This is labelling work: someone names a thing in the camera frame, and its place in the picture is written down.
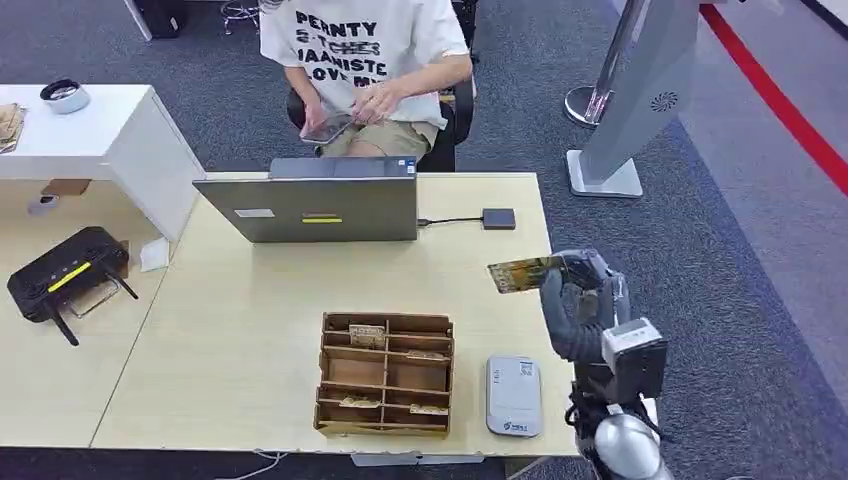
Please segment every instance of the white paper card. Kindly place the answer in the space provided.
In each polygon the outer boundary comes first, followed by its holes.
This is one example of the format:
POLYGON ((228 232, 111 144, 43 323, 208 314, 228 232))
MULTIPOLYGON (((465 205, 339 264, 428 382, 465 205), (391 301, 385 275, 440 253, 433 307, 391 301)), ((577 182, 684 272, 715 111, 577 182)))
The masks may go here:
POLYGON ((170 247, 171 245, 165 237, 160 237, 141 247, 141 255, 139 255, 141 260, 140 270, 142 272, 149 272, 167 267, 170 259, 170 247))

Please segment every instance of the black cable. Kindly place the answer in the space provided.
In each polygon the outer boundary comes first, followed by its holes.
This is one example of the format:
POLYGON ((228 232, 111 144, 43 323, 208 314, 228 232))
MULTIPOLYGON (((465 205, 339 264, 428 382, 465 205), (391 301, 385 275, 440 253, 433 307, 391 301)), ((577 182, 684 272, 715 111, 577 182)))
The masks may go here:
POLYGON ((448 222, 482 222, 483 217, 457 217, 457 218, 445 218, 442 220, 429 220, 426 218, 418 219, 419 227, 429 227, 430 225, 436 223, 448 223, 448 222))

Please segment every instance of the light wood tabletop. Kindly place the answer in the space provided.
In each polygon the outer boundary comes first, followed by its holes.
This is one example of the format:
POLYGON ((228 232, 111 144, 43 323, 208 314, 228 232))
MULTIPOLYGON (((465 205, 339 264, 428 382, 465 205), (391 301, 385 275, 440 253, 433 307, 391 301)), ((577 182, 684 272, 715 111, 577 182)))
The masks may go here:
MULTIPOLYGON (((92 182, 78 197, 62 197, 43 216, 27 205, 47 182, 0 181, 0 272, 9 275, 81 228, 99 225, 129 240, 133 258, 159 236, 112 182, 92 182)), ((72 347, 53 322, 24 319, 0 293, 0 445, 87 447, 120 377, 164 271, 130 268, 140 299, 118 292, 82 320, 64 316, 79 338, 72 347)))
POLYGON ((550 347, 538 293, 499 295, 486 269, 550 253, 536 176, 421 174, 418 188, 421 217, 513 208, 517 229, 454 223, 423 229, 416 242, 253 245, 199 200, 92 445, 576 455, 563 421, 573 370, 550 347), (450 317, 456 351, 446 438, 314 430, 322 314, 333 311, 450 317), (484 371, 493 354, 539 363, 538 437, 487 430, 484 371))

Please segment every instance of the black router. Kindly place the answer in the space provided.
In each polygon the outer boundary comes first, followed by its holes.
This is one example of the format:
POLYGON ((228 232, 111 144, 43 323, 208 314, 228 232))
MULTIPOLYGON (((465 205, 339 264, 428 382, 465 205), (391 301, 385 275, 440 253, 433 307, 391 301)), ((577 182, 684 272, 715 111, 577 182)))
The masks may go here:
POLYGON ((110 279, 137 300, 118 274, 129 259, 129 252, 103 227, 86 227, 12 274, 6 286, 24 318, 34 323, 53 320, 77 346, 79 340, 59 308, 110 279))

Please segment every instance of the robotic arm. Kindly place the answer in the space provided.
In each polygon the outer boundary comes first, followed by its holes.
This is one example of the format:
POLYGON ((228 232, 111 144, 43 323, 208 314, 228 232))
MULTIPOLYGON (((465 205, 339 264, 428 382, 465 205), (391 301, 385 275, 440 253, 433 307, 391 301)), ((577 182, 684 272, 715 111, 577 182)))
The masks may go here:
POLYGON ((647 319, 630 319, 624 275, 597 251, 554 256, 562 266, 547 272, 540 296, 551 345, 574 363, 566 422, 581 454, 601 480, 673 480, 643 404, 662 389, 667 342, 647 319), (571 301, 567 284, 579 290, 576 318, 564 308, 571 301))

